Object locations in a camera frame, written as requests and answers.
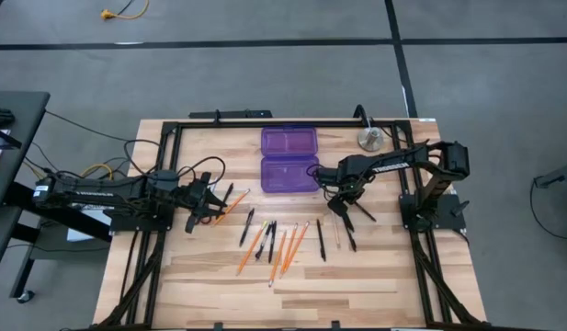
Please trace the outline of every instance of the purple plastic container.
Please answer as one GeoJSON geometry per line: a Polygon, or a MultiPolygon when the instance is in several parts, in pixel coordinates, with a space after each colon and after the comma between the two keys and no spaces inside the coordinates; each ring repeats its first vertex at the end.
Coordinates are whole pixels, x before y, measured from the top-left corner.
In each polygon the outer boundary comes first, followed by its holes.
{"type": "Polygon", "coordinates": [[[318,153],[318,137],[314,128],[264,128],[263,156],[308,156],[318,153]]]}
{"type": "Polygon", "coordinates": [[[314,128],[264,128],[262,132],[261,187],[266,193],[315,192],[318,184],[306,174],[318,164],[314,128]]]}

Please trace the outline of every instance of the table leg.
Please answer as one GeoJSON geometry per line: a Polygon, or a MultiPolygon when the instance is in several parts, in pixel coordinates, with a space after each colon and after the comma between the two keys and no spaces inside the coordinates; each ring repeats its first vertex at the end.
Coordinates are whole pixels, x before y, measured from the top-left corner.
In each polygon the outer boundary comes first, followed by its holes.
{"type": "Polygon", "coordinates": [[[108,225],[105,225],[102,222],[71,208],[38,208],[32,202],[33,194],[34,191],[31,188],[14,182],[9,186],[4,201],[6,204],[18,206],[25,211],[53,220],[81,233],[101,239],[108,243],[111,242],[108,225]]]}
{"type": "Polygon", "coordinates": [[[39,235],[40,229],[17,223],[16,227],[14,227],[14,232],[11,234],[11,237],[34,244],[36,243],[36,239],[38,239],[39,235]]]}

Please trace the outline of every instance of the yellow pencil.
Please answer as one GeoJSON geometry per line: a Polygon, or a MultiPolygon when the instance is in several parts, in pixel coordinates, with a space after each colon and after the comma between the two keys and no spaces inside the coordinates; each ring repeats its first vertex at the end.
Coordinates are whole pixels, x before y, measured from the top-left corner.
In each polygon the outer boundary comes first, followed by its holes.
{"type": "Polygon", "coordinates": [[[226,217],[226,215],[228,215],[228,212],[230,212],[234,207],[236,207],[238,202],[240,202],[240,200],[242,200],[246,196],[246,194],[248,194],[248,192],[250,192],[250,189],[247,189],[240,197],[238,197],[238,199],[236,199],[235,202],[233,202],[230,206],[228,206],[228,208],[226,208],[226,211],[224,212],[224,214],[222,216],[218,217],[218,219],[216,220],[216,223],[212,224],[211,227],[218,225],[218,223],[220,223],[221,220],[223,220],[224,217],[226,217]]]}
{"type": "Polygon", "coordinates": [[[289,246],[287,247],[287,253],[285,254],[285,259],[283,260],[283,266],[281,266],[281,275],[287,270],[287,261],[289,260],[289,253],[291,253],[291,247],[293,246],[293,239],[295,239],[295,232],[298,230],[298,224],[293,225],[293,231],[291,232],[291,239],[289,240],[289,246]]]}
{"type": "Polygon", "coordinates": [[[291,266],[291,261],[293,261],[293,257],[295,257],[295,253],[298,252],[298,248],[300,248],[301,240],[303,239],[306,230],[308,230],[308,226],[310,226],[310,222],[306,222],[305,225],[303,225],[303,230],[301,230],[300,237],[298,238],[298,243],[295,244],[295,247],[293,247],[293,253],[291,253],[291,256],[289,257],[289,261],[287,261],[287,268],[285,269],[285,271],[283,271],[280,278],[283,277],[283,274],[287,272],[287,270],[289,270],[289,266],[291,266]]]}
{"type": "Polygon", "coordinates": [[[287,236],[287,230],[285,230],[285,232],[283,233],[283,237],[281,238],[281,244],[279,245],[279,251],[277,252],[277,258],[275,258],[275,264],[273,265],[273,270],[271,271],[271,278],[268,280],[268,287],[273,286],[273,281],[275,280],[275,274],[277,273],[277,267],[279,265],[279,259],[281,258],[281,252],[283,251],[283,244],[285,244],[285,237],[286,236],[287,236]]]}
{"type": "Polygon", "coordinates": [[[243,261],[240,262],[240,266],[238,266],[238,271],[236,272],[236,276],[240,275],[240,273],[244,268],[244,265],[246,264],[246,261],[248,260],[248,257],[250,257],[250,255],[253,253],[253,249],[255,249],[256,242],[258,242],[258,238],[261,237],[263,230],[265,230],[266,224],[267,221],[264,221],[263,226],[261,226],[261,229],[258,231],[258,233],[256,233],[254,242],[250,245],[250,248],[248,248],[248,252],[246,252],[246,255],[243,258],[243,261]]]}

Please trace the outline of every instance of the white label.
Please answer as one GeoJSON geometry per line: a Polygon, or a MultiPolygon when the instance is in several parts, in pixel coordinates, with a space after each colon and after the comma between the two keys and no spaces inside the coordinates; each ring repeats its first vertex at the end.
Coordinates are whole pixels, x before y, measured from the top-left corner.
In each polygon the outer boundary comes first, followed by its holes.
{"type": "Polygon", "coordinates": [[[410,165],[408,165],[406,163],[400,163],[400,164],[396,164],[396,165],[380,166],[380,167],[373,168],[373,172],[376,172],[376,173],[379,174],[379,173],[382,173],[382,172],[406,168],[408,166],[410,166],[410,165]]]}

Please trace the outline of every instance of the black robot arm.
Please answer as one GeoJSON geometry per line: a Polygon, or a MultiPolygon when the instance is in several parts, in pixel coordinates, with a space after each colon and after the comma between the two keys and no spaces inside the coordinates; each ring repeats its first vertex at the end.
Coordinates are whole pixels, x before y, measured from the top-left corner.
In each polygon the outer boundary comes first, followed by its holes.
{"type": "Polygon", "coordinates": [[[101,209],[111,219],[111,231],[166,231],[172,226],[174,208],[191,211],[186,232],[200,218],[223,212],[209,205],[226,205],[208,189],[211,173],[204,172],[186,186],[179,176],[159,170],[120,180],[87,179],[50,173],[36,183],[34,203],[40,208],[101,209]]]}
{"type": "Polygon", "coordinates": [[[341,160],[337,168],[318,165],[309,175],[324,189],[324,194],[332,196],[328,207],[342,217],[348,230],[354,232],[344,202],[357,205],[375,221],[357,202],[365,192],[365,184],[373,181],[377,174],[405,168],[421,168],[432,174],[430,181],[415,192],[415,215],[432,222],[436,216],[438,198],[451,182],[469,175],[469,154],[467,147],[457,142],[416,143],[411,148],[386,154],[350,155],[341,160]],[[431,162],[431,157],[438,159],[438,163],[431,162]]]}

